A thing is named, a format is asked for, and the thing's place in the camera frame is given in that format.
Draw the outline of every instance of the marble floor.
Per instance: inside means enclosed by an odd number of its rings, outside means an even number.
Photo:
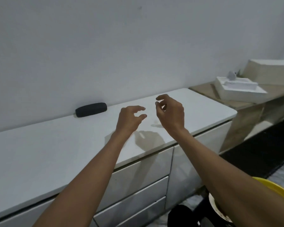
[[[268,180],[279,184],[280,186],[284,187],[284,165],[279,168],[273,175],[271,175]],[[203,200],[201,195],[193,195],[192,197],[186,199],[181,204],[189,207],[191,210],[194,210],[198,204]],[[147,227],[164,227],[167,226],[167,217],[169,211],[163,214],[161,217],[153,221]]]

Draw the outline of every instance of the white countertop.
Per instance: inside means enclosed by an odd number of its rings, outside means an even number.
[[[168,92],[181,102],[194,135],[236,111],[189,89]],[[84,118],[67,116],[0,132],[0,217],[59,193],[103,148],[122,107],[141,105],[148,117],[124,145],[116,168],[175,143],[156,117],[155,96]]]

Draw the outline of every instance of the left hand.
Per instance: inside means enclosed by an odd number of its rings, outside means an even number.
[[[134,114],[138,111],[144,111],[145,107],[141,106],[128,106],[121,109],[119,114],[119,119],[116,127],[116,133],[125,134],[126,136],[131,136],[131,134],[138,129],[138,126],[144,120],[147,115],[142,114],[140,116],[135,116]]]

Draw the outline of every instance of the forearm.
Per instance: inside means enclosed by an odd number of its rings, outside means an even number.
[[[89,226],[128,136],[113,133],[105,147],[57,196],[34,227]]]
[[[181,131],[176,141],[237,226],[284,226],[283,198],[223,160],[188,131]]]

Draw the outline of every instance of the right hand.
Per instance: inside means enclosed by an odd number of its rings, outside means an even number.
[[[175,139],[181,132],[187,132],[184,127],[184,108],[182,104],[167,94],[158,96],[156,100],[162,100],[161,102],[155,102],[157,116],[170,136]]]

